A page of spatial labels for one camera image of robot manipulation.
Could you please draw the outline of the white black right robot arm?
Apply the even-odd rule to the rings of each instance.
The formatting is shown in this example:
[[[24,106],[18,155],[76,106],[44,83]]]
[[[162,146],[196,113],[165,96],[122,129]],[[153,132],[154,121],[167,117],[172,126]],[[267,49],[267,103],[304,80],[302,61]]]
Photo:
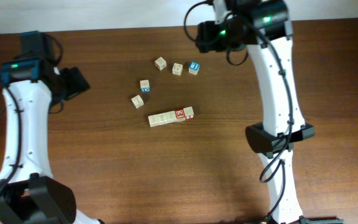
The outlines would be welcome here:
[[[263,120],[246,127],[263,169],[269,211],[262,223],[308,223],[297,199],[293,144],[314,135],[299,108],[292,66],[293,29],[284,1],[207,1],[215,19],[198,25],[201,53],[246,51],[257,75]]]

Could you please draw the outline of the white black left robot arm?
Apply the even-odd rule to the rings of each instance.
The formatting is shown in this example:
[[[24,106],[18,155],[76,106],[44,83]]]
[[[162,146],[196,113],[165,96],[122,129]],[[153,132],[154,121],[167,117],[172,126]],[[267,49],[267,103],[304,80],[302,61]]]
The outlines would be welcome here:
[[[41,59],[4,63],[6,149],[0,171],[1,223],[101,223],[79,211],[71,188],[54,180],[48,160],[50,108],[89,89],[78,67]]]

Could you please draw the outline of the wooden block red face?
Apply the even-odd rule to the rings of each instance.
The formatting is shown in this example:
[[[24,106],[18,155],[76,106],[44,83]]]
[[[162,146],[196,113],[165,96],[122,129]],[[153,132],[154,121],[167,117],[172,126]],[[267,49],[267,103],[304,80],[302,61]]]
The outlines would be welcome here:
[[[185,114],[185,118],[186,119],[193,119],[194,118],[194,111],[193,111],[193,107],[189,106],[183,109],[184,114]]]

